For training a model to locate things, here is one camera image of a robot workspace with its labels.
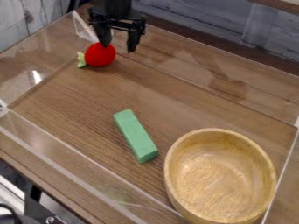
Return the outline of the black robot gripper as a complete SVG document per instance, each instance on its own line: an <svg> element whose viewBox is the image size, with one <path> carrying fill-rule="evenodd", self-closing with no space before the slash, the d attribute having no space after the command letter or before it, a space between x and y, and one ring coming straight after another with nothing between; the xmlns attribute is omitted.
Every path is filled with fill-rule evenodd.
<svg viewBox="0 0 299 224"><path fill-rule="evenodd" d="M103 0L88 8L88 22L100 44L107 47L112 41L111 30L127 33L127 52L132 53L146 34L147 15L132 8L132 0Z"/></svg>

